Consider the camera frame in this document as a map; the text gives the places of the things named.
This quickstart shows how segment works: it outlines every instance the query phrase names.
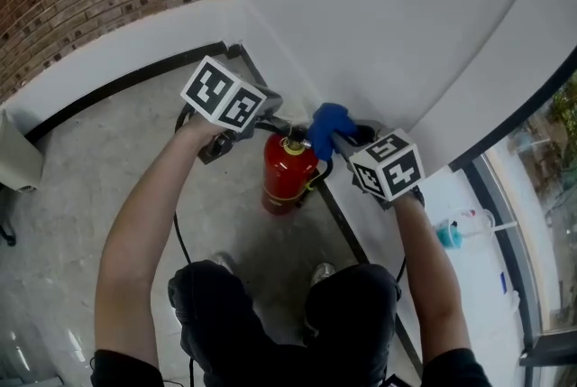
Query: hand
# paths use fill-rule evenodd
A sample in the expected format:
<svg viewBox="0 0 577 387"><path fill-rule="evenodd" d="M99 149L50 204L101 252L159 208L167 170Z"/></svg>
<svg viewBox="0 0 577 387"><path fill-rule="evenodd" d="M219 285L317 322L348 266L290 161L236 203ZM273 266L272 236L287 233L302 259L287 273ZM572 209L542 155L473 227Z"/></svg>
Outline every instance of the hand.
<svg viewBox="0 0 577 387"><path fill-rule="evenodd" d="M199 139L201 146L206 146L215 135L221 134L226 129L220 125L208 122L201 114L195 113L188 122L182 126L182 130L195 135L195 137Z"/></svg>

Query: black pants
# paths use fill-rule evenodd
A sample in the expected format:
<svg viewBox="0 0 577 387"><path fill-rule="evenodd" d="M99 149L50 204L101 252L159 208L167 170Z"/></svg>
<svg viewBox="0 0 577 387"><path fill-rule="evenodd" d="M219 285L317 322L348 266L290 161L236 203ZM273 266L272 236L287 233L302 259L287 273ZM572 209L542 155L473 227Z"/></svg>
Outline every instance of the black pants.
<svg viewBox="0 0 577 387"><path fill-rule="evenodd" d="M398 297L395 279L379 265L321 281L307 297L307 321L318 333L305 348L275 344L242 282L220 265L192 263L169 282L182 348L205 371L207 387L379 385Z"/></svg>

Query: sneaker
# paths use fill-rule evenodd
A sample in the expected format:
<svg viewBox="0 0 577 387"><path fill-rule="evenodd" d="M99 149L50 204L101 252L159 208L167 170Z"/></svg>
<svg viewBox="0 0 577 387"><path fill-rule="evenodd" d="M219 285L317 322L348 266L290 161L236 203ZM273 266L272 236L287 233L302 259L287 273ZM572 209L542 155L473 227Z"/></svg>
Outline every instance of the sneaker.
<svg viewBox="0 0 577 387"><path fill-rule="evenodd" d="M331 263L323 262L318 264L310 279L310 287L312 288L315 284L318 284L322 280L326 280L329 276L332 276L335 273L336 269Z"/></svg>
<svg viewBox="0 0 577 387"><path fill-rule="evenodd" d="M233 272L234 260L229 254L216 253L212 257L210 257L210 259L208 259L208 260L216 263L216 265L220 265L222 267L225 267L226 270L228 270L232 275L234 275L234 272Z"/></svg>

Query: black shirt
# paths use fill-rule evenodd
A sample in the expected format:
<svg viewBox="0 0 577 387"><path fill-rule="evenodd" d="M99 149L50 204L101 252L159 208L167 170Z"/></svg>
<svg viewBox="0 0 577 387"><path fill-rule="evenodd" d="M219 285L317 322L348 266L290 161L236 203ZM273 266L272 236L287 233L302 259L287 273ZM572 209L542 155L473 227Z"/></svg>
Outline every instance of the black shirt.
<svg viewBox="0 0 577 387"><path fill-rule="evenodd" d="M164 385L157 368L128 355L98 350L95 353L94 367L91 379L95 387ZM466 348L446 352L427 364L423 372L422 385L490 387L485 372L475 361L475 355Z"/></svg>

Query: person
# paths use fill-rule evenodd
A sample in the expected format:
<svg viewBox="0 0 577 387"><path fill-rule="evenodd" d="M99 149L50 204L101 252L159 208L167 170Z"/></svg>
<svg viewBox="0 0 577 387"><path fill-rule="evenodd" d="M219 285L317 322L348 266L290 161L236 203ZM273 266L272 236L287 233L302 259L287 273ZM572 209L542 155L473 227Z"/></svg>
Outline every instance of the person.
<svg viewBox="0 0 577 387"><path fill-rule="evenodd" d="M223 129L193 116L169 141L124 202L106 240L96 286L96 387L161 386L151 287L185 179L199 150ZM411 194L394 203L421 329L423 385L486 386L471 350L459 284L425 210ZM181 345L208 387L379 385L386 375L399 297L382 267L317 271L306 303L314 335L304 346L275 344L242 282L211 261L192 263L169 284Z"/></svg>

